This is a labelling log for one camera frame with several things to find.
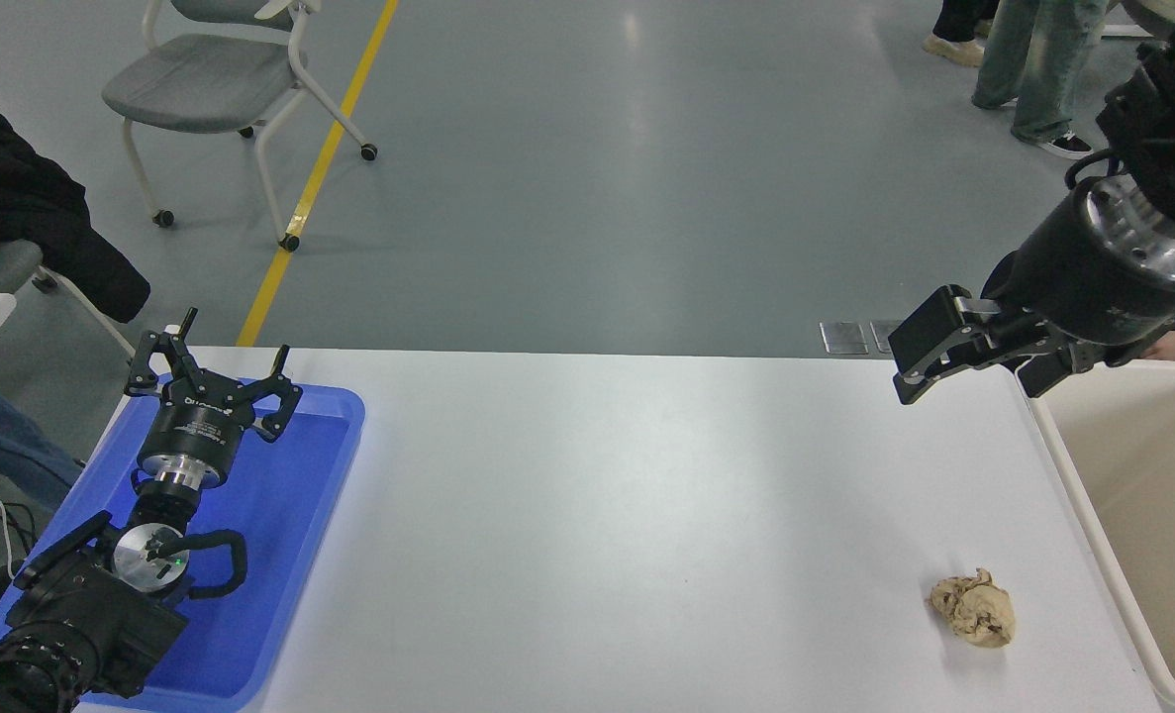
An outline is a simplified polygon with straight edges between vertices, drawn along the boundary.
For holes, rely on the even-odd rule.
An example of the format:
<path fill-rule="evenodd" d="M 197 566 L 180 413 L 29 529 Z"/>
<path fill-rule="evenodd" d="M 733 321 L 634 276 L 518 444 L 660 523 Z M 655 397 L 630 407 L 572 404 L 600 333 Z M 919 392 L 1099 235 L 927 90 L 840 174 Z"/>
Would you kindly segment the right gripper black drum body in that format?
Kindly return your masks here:
<path fill-rule="evenodd" d="M 1070 191 L 981 296 L 1070 338 L 1132 344 L 1175 317 L 1175 220 L 1140 191 Z"/>

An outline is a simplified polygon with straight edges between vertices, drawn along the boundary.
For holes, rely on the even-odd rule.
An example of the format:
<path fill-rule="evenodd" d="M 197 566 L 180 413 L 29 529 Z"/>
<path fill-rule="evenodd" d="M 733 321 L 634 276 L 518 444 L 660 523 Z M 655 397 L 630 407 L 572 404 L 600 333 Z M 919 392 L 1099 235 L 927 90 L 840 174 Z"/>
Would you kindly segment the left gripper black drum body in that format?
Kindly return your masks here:
<path fill-rule="evenodd" d="M 210 469 L 230 469 L 251 425 L 250 403 L 242 399 L 244 385 L 217 378 L 199 392 L 184 378 L 166 383 L 160 409 L 140 448 L 140 466 L 156 468 L 163 458 L 190 457 Z"/>

